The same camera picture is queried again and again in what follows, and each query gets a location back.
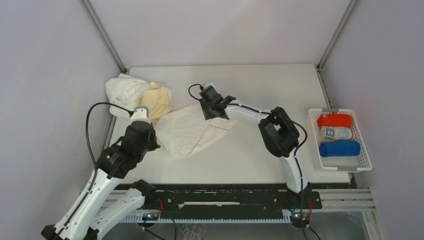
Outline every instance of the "basket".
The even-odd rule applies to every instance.
[[[318,127],[317,120],[322,114],[348,114],[352,117],[353,124],[351,130],[354,133],[353,140],[357,141],[360,145],[360,153],[358,156],[321,157],[319,147],[323,140],[320,135],[320,128]],[[365,147],[361,131],[359,130],[358,122],[352,110],[337,108],[311,108],[309,109],[309,115],[306,118],[306,127],[308,133],[310,134],[310,137],[308,137],[308,142],[310,144],[315,170],[359,173],[373,169],[370,156],[368,156],[367,148]]]

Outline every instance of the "red towel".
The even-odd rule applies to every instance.
[[[319,116],[318,127],[330,126],[330,127],[352,127],[352,117],[347,114],[324,114]]]

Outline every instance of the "white table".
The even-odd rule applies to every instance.
[[[165,83],[171,89],[171,106],[179,109],[196,103],[187,92],[191,84],[214,82],[223,96],[247,104],[285,109],[289,117],[305,126],[307,110],[326,108],[326,101],[313,64],[218,65],[133,67],[129,75]],[[192,89],[196,94],[198,88]],[[110,142],[123,136],[128,118],[116,119]],[[299,141],[304,134],[301,130]],[[311,149],[299,149],[303,174],[311,183],[348,183],[348,173],[315,171]],[[220,141],[185,158],[170,156],[164,149],[148,152],[131,170],[124,183],[144,179],[152,184],[256,184],[285,183],[280,161],[265,148],[257,127],[237,123]]]

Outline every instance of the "white plastic bin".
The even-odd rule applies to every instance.
[[[354,133],[353,140],[357,141],[360,145],[360,153],[358,156],[321,157],[319,147],[323,139],[320,135],[320,128],[318,127],[317,120],[322,114],[348,114],[352,117],[353,124],[351,129]],[[367,148],[365,147],[361,131],[359,130],[358,122],[352,110],[311,108],[309,109],[309,114],[306,119],[306,128],[310,135],[310,137],[308,137],[308,142],[310,144],[315,170],[359,173],[373,169],[370,156],[368,156]]]

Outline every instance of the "black cable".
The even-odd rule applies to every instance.
[[[299,148],[300,148],[300,147],[301,147],[301,146],[302,146],[302,145],[306,142],[306,140],[308,139],[308,133],[307,133],[306,129],[305,129],[302,125],[300,125],[299,123],[297,123],[297,122],[295,122],[295,121],[293,121],[293,120],[291,120],[291,119],[288,119],[288,118],[285,118],[285,117],[282,117],[282,116],[279,116],[279,115],[273,114],[273,113],[271,113],[271,112],[258,111],[258,110],[254,109],[254,108],[251,108],[251,107],[248,107],[248,106],[244,106],[244,105],[241,105],[241,104],[235,104],[235,103],[211,103],[211,102],[204,102],[204,101],[201,101],[199,98],[197,98],[197,97],[193,96],[193,95],[192,95],[192,93],[190,92],[190,89],[191,89],[192,87],[194,87],[194,86],[200,86],[200,89],[201,89],[201,90],[203,89],[203,86],[202,86],[202,85],[200,85],[200,84],[198,84],[198,83],[197,83],[197,84],[193,84],[193,85],[191,85],[190,87],[188,87],[188,94],[189,94],[189,95],[190,95],[193,99],[196,99],[197,101],[201,102],[202,104],[214,105],[214,106],[238,106],[238,107],[240,107],[240,108],[245,108],[245,109],[248,109],[248,110],[253,111],[253,112],[255,112],[255,113],[258,113],[258,114],[266,114],[266,115],[270,115],[270,116],[273,116],[273,117],[276,117],[276,118],[280,118],[280,119],[282,119],[282,120],[288,121],[288,122],[290,122],[290,123],[292,123],[292,124],[294,124],[294,125],[298,126],[299,128],[301,128],[301,129],[303,130],[303,132],[304,132],[304,134],[305,134],[305,137],[304,137],[303,141],[302,141],[299,145],[297,145],[296,149],[294,150],[293,155],[294,155],[294,159],[296,160],[297,168],[299,169],[299,174],[300,174],[300,191],[301,191],[301,193],[300,193],[300,198],[301,198],[301,199],[300,199],[300,213],[299,213],[299,215],[300,215],[300,225],[301,225],[301,227],[302,227],[302,232],[303,232],[303,235],[304,235],[305,239],[306,239],[306,240],[308,240],[308,237],[307,237],[306,232],[305,232],[304,221],[303,221],[303,216],[302,216],[302,211],[303,211],[303,201],[304,201],[304,191],[303,191],[303,189],[304,189],[304,181],[303,181],[303,174],[302,174],[302,169],[301,169],[301,166],[300,166],[300,164],[299,164],[298,158],[296,157],[296,154],[297,154],[297,152],[298,152]]]
[[[92,150],[92,146],[90,144],[90,138],[89,138],[89,119],[90,119],[90,114],[92,112],[92,110],[98,106],[98,105],[110,105],[110,106],[114,106],[116,108],[122,109],[126,112],[129,113],[129,116],[131,117],[134,114],[134,111],[130,111],[128,109],[125,109],[121,106],[118,106],[116,104],[110,103],[110,102],[98,102],[93,104],[90,109],[87,112],[87,117],[85,118],[85,140],[87,141],[87,147],[88,147],[88,151],[90,153],[90,157],[91,157],[91,161],[93,163],[94,166],[94,175],[93,175],[93,179],[91,180],[90,186],[88,187],[88,191],[84,194],[84,196],[82,197],[81,201],[79,201],[78,205],[75,207],[75,209],[72,211],[72,213],[69,215],[69,217],[67,218],[66,222],[63,224],[64,227],[66,227],[69,222],[72,220],[72,217],[75,215],[75,213],[78,211],[78,209],[81,207],[81,205],[83,204],[84,200],[87,198],[87,196],[89,195],[89,192],[92,190],[93,185],[96,181],[96,177],[97,177],[97,166],[96,166],[96,159],[94,157],[93,154],[93,150]],[[56,236],[54,236],[53,240],[56,240],[59,235],[63,232],[63,230],[65,229],[64,227],[62,227],[59,232],[56,234]]]
[[[173,240],[177,239],[177,224],[175,223],[175,220],[173,219],[173,217],[171,215],[168,214],[168,216],[171,218],[172,223],[173,223],[173,228],[174,228],[174,236],[173,236]],[[141,226],[143,227],[143,230],[146,231],[147,233],[155,236],[156,238],[160,239],[160,240],[166,240],[165,238],[157,235],[156,233],[150,231],[148,228],[144,227],[144,224],[146,223],[147,219],[144,220],[144,222],[141,224]]]
[[[315,236],[318,238],[318,240],[321,240],[320,236],[318,236],[318,233],[315,230],[313,230],[310,226],[308,227],[308,229],[311,230],[315,234]]]

